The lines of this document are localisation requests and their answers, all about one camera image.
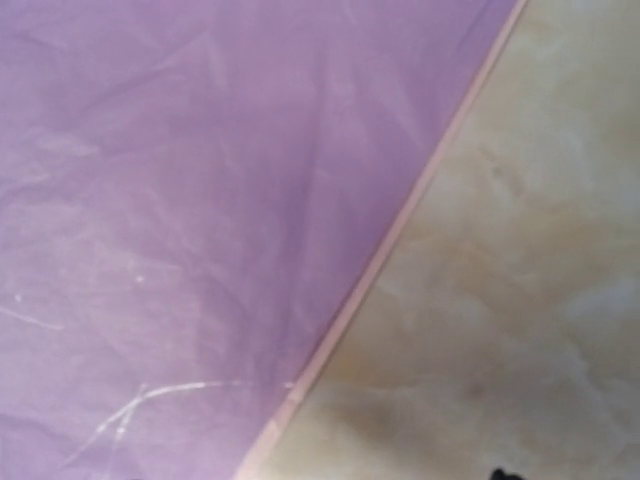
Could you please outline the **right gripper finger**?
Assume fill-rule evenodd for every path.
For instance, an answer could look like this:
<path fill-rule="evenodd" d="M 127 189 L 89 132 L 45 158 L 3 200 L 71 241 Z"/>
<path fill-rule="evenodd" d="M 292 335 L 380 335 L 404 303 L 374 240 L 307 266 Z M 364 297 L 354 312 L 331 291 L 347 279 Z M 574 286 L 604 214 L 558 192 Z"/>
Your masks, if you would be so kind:
<path fill-rule="evenodd" d="M 489 480 L 520 480 L 520 476 L 502 468 L 496 468 L 490 474 Z"/>

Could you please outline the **purple wrapping paper sheet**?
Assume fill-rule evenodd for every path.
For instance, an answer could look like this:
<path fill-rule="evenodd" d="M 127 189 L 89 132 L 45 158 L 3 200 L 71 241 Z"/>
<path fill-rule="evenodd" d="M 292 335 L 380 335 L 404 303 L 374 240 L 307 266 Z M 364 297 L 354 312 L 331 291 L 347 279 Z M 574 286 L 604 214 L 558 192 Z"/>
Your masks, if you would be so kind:
<path fill-rule="evenodd" d="M 3 2 L 2 477 L 234 477 L 522 7 Z"/>

